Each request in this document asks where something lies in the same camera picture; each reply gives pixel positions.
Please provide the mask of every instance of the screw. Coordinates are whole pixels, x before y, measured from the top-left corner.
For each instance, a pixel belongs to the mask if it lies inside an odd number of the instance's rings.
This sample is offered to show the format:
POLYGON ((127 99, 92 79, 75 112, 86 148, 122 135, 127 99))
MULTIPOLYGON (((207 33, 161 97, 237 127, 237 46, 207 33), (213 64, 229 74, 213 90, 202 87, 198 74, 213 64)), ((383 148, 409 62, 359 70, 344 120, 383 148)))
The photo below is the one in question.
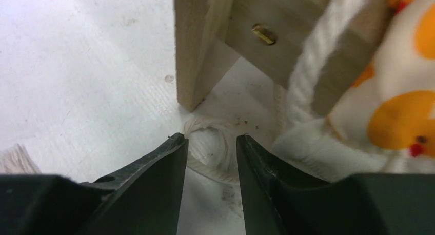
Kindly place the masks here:
POLYGON ((276 35, 269 30, 269 28, 262 24, 255 24, 252 26, 252 33, 261 39, 266 45, 273 45, 276 43, 276 35))

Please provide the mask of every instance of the wooden block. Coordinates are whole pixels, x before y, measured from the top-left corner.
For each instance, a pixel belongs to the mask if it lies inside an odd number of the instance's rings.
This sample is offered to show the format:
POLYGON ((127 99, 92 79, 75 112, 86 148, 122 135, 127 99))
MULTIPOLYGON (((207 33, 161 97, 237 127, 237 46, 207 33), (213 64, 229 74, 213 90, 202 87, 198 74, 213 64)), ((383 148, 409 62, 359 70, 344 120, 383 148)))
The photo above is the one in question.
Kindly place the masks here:
MULTIPOLYGON (((289 74, 329 0, 234 0, 225 42, 278 84, 289 74), (267 46, 251 33, 254 24, 270 27, 278 39, 267 46)), ((385 0, 370 0, 345 33, 316 88, 314 111, 326 115, 353 83, 380 42, 390 13, 385 0)))
POLYGON ((240 55, 225 39, 233 0, 174 0, 178 102, 193 111, 240 55))

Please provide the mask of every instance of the white floor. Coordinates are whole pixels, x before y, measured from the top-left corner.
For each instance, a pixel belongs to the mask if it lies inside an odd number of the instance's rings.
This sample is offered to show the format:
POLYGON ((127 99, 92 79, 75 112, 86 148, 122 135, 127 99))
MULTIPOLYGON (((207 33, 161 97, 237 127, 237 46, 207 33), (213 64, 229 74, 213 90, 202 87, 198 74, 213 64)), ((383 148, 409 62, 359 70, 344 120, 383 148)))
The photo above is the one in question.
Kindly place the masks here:
MULTIPOLYGON (((192 115, 168 76, 173 26, 172 0, 0 0, 0 149, 22 143, 44 173, 91 182, 179 132, 192 115)), ((271 98, 239 60, 196 113, 268 148, 271 98)), ((187 169, 179 234, 245 234, 234 191, 187 169)))

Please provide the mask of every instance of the plush toy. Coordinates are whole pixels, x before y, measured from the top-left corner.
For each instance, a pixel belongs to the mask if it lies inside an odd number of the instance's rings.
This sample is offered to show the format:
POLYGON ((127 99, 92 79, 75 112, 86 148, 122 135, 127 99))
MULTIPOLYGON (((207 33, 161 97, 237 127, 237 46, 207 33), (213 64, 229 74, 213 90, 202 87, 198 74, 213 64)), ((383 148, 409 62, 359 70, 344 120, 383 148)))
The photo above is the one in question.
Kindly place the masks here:
POLYGON ((435 173, 435 0, 387 1, 395 16, 372 60, 330 114, 316 119, 314 85, 345 29, 344 8, 360 5, 330 2, 290 77, 291 127, 273 154, 330 182, 361 172, 435 173))
POLYGON ((435 0, 395 10, 372 61, 328 116, 340 140, 403 156, 435 156, 435 0))

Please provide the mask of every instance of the wood grain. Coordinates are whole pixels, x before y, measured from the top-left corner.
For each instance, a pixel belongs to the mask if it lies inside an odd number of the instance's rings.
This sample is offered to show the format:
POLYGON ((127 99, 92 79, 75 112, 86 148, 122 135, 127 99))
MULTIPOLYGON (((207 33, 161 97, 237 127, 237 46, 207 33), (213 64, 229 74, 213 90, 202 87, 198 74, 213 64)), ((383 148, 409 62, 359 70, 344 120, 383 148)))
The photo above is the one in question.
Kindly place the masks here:
MULTIPOLYGON (((234 0, 225 42, 286 87, 289 74, 301 54, 302 43, 328 1, 234 0), (269 26, 278 36, 277 43, 266 46, 256 39, 250 32, 256 23, 269 26)), ((344 34, 340 49, 326 65, 316 87, 313 104, 316 113, 327 114, 358 77, 380 42, 389 16, 384 0, 370 0, 369 7, 352 22, 351 30, 344 34)))
POLYGON ((240 55, 224 39, 233 0, 174 0, 178 102, 193 111, 240 55))

